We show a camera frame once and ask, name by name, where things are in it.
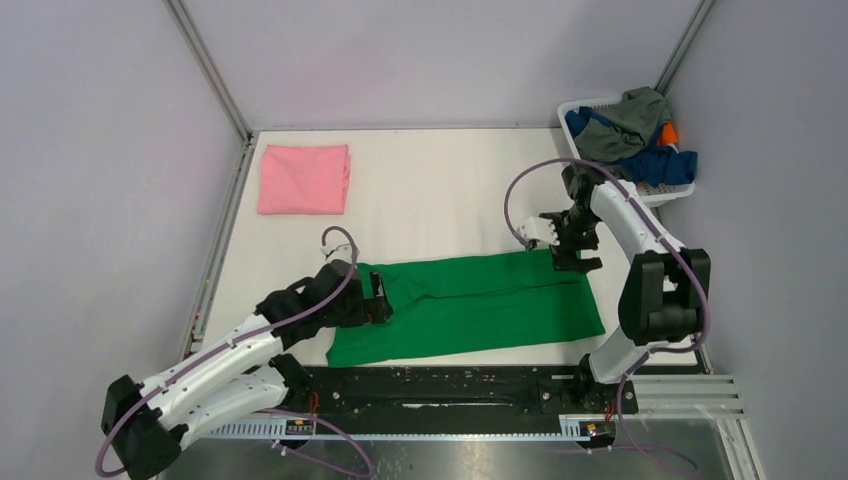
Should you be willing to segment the green t shirt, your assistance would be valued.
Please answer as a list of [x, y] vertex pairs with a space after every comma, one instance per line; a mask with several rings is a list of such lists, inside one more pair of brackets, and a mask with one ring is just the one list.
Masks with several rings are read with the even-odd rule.
[[548, 251], [359, 266], [381, 276], [385, 324], [337, 329], [334, 368], [580, 341], [605, 334], [586, 275], [557, 271]]

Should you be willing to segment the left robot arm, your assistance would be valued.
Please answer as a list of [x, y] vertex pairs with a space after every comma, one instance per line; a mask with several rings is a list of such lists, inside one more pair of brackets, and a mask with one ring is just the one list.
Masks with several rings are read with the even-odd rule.
[[[105, 436], [95, 460], [102, 478], [151, 479], [201, 436], [255, 412], [282, 409], [286, 448], [317, 431], [315, 414], [339, 399], [319, 392], [290, 350], [328, 328], [385, 324], [393, 309], [380, 274], [345, 260], [269, 293], [223, 338], [180, 363], [108, 387], [101, 417]], [[120, 462], [106, 470], [107, 452]]]

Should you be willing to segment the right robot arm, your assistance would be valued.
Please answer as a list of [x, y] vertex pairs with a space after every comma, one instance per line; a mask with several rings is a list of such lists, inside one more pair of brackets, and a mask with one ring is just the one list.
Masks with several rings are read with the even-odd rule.
[[621, 382], [646, 356], [680, 349], [702, 336], [711, 269], [703, 249], [690, 249], [650, 212], [637, 187], [593, 168], [570, 164], [562, 171], [569, 209], [541, 214], [553, 237], [553, 266], [587, 274], [601, 267], [581, 252], [599, 244], [603, 223], [624, 252], [629, 270], [618, 300], [619, 325], [594, 352], [580, 360], [569, 385], [572, 403], [592, 413], [622, 413]]

